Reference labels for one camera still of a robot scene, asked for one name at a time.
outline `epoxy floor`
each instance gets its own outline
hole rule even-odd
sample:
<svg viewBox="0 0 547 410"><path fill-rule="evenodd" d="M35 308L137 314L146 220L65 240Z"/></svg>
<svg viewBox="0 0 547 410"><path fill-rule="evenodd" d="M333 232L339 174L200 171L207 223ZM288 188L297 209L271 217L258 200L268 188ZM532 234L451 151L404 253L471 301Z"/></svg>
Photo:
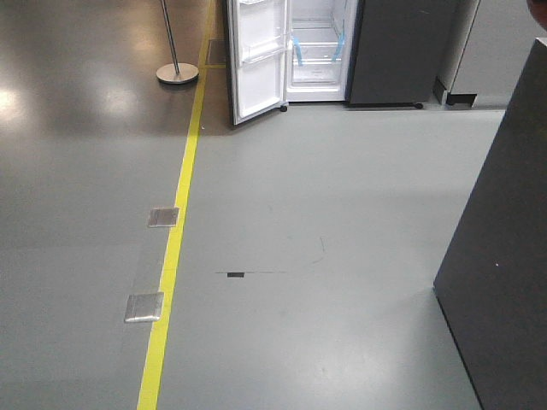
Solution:
<svg viewBox="0 0 547 410"><path fill-rule="evenodd" d="M169 4L196 64L207 1ZM136 408L195 87L155 0L2 2L0 44L0 408ZM210 70L158 408L478 409L432 281L502 114L233 130Z"/></svg>

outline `metal pole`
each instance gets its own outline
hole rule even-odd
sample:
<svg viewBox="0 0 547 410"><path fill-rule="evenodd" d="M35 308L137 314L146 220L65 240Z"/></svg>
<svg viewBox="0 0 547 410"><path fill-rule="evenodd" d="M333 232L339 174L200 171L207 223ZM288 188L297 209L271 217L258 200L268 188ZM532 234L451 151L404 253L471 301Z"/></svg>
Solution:
<svg viewBox="0 0 547 410"><path fill-rule="evenodd" d="M177 58L177 51L174 48L173 32L171 31L171 23L169 22L168 6L165 4L165 0L161 0L163 9L163 19L165 20L165 28L168 31L169 48L171 49L171 57L173 58L173 64L167 64L163 67L159 67L156 71L156 77L162 83L166 84L185 84L193 81L199 75L199 70L196 66L186 64L185 62L179 63Z"/></svg>
<svg viewBox="0 0 547 410"><path fill-rule="evenodd" d="M171 31L171 23L169 22L168 6L165 4L165 0L162 0L163 19L165 20L165 27L168 31L169 47L171 48L171 57L173 58L174 71L177 75L180 74L179 60L177 59L177 51L174 48L173 32Z"/></svg>

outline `refrigerator shelf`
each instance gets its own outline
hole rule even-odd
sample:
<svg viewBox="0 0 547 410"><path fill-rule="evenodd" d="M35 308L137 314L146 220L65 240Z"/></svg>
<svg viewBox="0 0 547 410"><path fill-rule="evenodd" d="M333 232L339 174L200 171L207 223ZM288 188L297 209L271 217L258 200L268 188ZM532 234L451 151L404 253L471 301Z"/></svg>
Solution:
<svg viewBox="0 0 547 410"><path fill-rule="evenodd" d="M291 85L337 84L340 82L342 64L340 61L307 60L303 65L292 64Z"/></svg>
<svg viewBox="0 0 547 410"><path fill-rule="evenodd" d="M308 62L340 62L338 43L299 44L294 46L292 60L299 66Z"/></svg>
<svg viewBox="0 0 547 410"><path fill-rule="evenodd" d="M317 17L317 18L294 18L292 19L292 28L294 30L307 30L315 28L333 28L334 24L332 17Z"/></svg>
<svg viewBox="0 0 547 410"><path fill-rule="evenodd" d="M314 27L305 29L296 29L293 27L292 37L296 38L301 45L306 44L334 44L338 45L340 35L337 30L330 27Z"/></svg>

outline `yellow floor line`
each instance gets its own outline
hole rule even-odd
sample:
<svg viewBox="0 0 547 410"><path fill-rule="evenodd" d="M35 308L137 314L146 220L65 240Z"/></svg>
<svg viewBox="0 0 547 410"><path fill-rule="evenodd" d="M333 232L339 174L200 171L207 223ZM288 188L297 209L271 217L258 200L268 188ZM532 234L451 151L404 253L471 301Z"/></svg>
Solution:
<svg viewBox="0 0 547 410"><path fill-rule="evenodd" d="M168 245L165 251L162 276L160 279L159 291L164 293L162 317L152 325L146 362L144 363L143 379L138 395L138 410L156 410L162 383L163 360L167 346L169 319L173 303L174 287L177 279L179 266L180 248L182 246L186 210L188 208L188 197L190 194L191 176L193 174L194 161L196 158L197 140L203 111L203 99L205 96L205 83L207 81L207 70L205 59L209 46L209 36L213 19L215 17L215 0L209 0L207 21L205 24L205 35L199 52L199 78L197 80L196 94L191 111L190 126L186 138L185 154L180 169L179 186L175 196L174 206L179 208L179 220L177 225L169 231Z"/></svg>
<svg viewBox="0 0 547 410"><path fill-rule="evenodd" d="M226 64L208 64L207 66L204 66L204 68L213 68L213 69L220 69L220 68L226 68Z"/></svg>

